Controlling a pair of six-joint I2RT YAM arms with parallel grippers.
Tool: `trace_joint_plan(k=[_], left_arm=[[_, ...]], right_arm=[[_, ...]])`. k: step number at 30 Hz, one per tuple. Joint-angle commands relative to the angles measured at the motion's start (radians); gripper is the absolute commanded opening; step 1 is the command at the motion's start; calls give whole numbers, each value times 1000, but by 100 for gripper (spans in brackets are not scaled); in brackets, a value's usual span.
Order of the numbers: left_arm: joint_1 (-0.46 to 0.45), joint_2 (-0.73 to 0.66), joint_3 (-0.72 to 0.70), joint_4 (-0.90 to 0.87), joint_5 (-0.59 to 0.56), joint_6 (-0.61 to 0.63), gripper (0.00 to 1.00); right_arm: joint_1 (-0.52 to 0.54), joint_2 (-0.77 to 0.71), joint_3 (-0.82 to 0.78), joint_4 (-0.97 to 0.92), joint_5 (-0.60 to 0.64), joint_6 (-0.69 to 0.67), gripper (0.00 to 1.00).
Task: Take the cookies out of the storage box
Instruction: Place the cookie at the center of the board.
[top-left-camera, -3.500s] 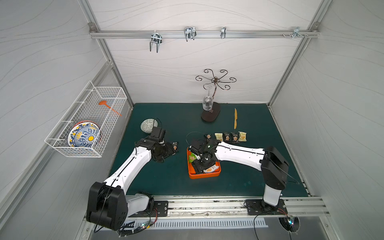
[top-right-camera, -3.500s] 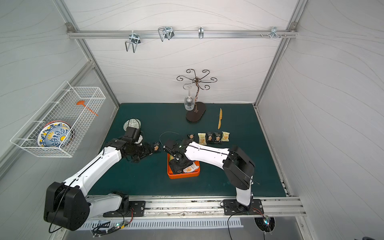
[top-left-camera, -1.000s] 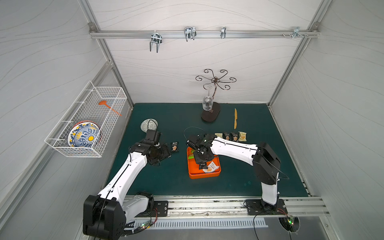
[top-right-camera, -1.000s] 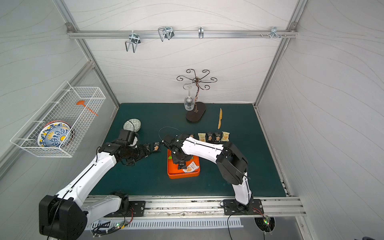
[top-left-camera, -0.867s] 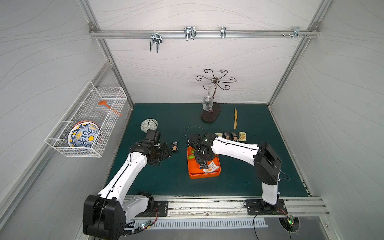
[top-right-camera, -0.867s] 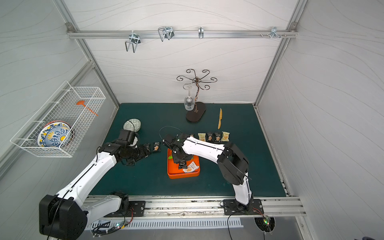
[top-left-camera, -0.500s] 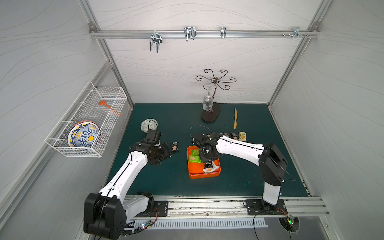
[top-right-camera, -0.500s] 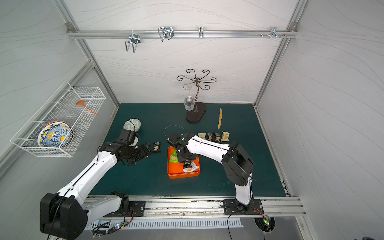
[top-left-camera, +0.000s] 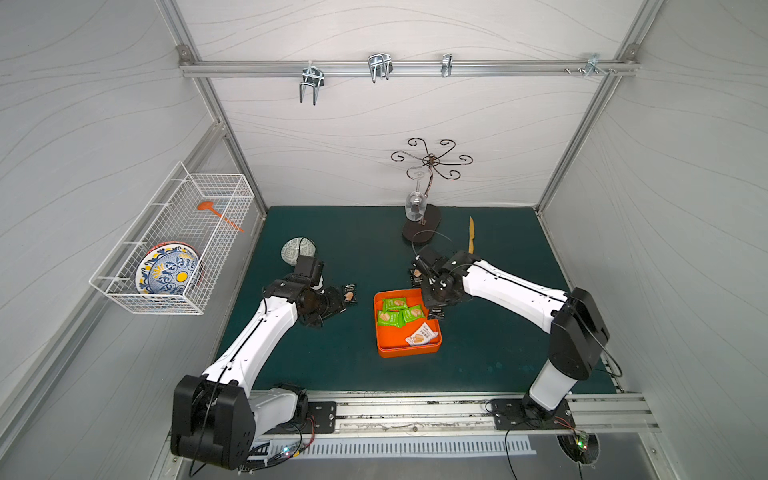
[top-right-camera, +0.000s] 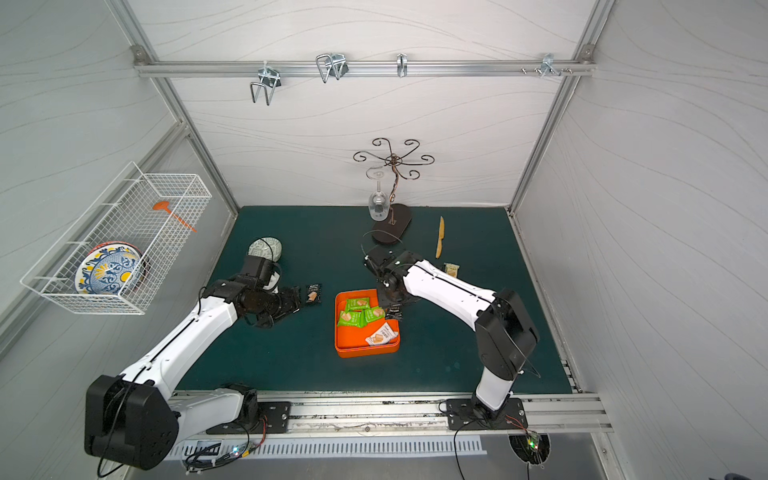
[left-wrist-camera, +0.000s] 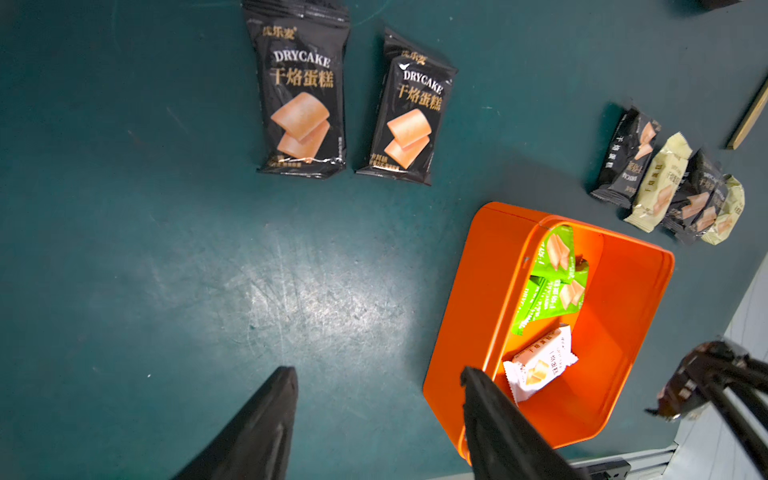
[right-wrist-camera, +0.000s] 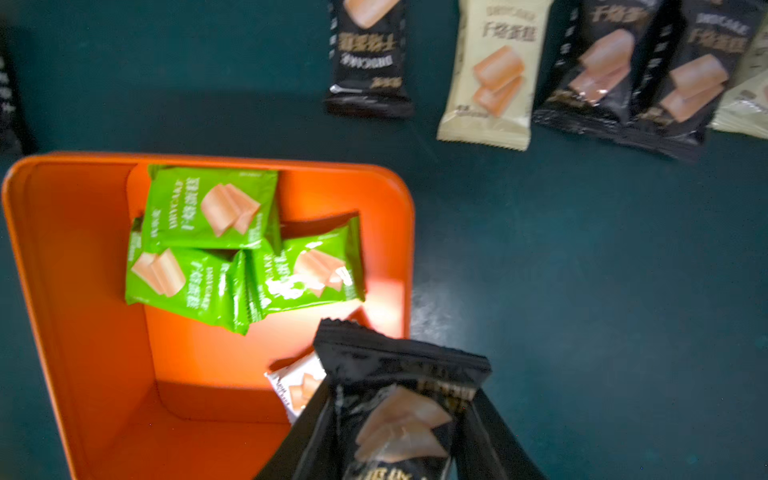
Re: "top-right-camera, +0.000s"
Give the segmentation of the green cookie packet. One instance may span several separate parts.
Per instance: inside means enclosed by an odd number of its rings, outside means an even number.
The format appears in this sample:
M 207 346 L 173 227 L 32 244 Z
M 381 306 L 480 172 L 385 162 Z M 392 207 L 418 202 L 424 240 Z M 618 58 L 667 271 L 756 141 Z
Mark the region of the green cookie packet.
M 366 325 L 385 318 L 386 310 L 381 307 L 368 308 L 363 311 L 363 319 Z
M 364 328 L 367 325 L 363 311 L 342 311 L 339 315 L 338 327 Z
M 345 302 L 345 308 L 344 310 L 346 312 L 352 312 L 352 311 L 364 311 L 371 307 L 370 305 L 370 298 L 369 297 L 361 297 L 361 298 L 349 298 Z

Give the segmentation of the white packet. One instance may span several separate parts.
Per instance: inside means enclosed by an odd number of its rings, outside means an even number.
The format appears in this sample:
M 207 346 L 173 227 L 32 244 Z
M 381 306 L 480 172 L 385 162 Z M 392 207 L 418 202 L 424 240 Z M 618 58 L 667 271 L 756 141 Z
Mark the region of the white packet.
M 384 322 L 373 334 L 366 338 L 369 346 L 380 346 L 389 344 L 397 339 L 399 332 L 392 328 L 389 322 Z

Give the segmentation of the orange storage box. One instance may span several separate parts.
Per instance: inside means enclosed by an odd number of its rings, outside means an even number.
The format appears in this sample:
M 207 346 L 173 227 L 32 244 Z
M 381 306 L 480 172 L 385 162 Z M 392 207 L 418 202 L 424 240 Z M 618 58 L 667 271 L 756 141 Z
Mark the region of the orange storage box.
M 395 318 L 386 317 L 385 319 L 368 324 L 364 328 L 337 326 L 340 313 L 345 311 L 346 300 L 361 297 L 370 298 L 370 308 L 380 307 L 375 289 L 342 292 L 335 298 L 334 346 L 337 354 L 341 358 L 354 358 L 396 352 L 400 346 L 401 336 L 399 321 Z M 398 338 L 386 345 L 369 346 L 366 343 L 366 338 L 373 334 L 384 322 L 389 322 L 392 328 L 399 332 Z

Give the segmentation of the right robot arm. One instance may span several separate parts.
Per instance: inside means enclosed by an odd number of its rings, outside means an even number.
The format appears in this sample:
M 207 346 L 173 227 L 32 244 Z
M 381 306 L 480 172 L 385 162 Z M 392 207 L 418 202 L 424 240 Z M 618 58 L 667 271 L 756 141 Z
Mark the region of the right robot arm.
M 409 250 L 396 253 L 375 246 L 364 254 L 363 263 L 389 304 L 402 306 L 414 298 L 427 300 L 474 332 L 483 372 L 473 406 L 491 415 L 501 412 L 540 340 L 518 293 L 474 286 Z

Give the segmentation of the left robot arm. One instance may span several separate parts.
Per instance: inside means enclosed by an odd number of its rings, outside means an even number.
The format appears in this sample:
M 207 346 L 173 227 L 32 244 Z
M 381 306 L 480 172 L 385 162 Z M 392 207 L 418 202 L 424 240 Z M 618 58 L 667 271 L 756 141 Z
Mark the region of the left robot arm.
M 260 404 L 254 388 L 227 384 L 198 394 L 175 393 L 199 357 L 239 319 L 253 317 L 256 327 L 267 328 L 301 309 L 300 288 L 281 289 L 279 278 L 275 262 L 246 257 L 237 275 L 201 289 L 192 311 L 147 354 L 117 376 L 94 380 L 85 399 L 85 452 L 149 470 L 200 433 L 286 432 L 290 403 Z

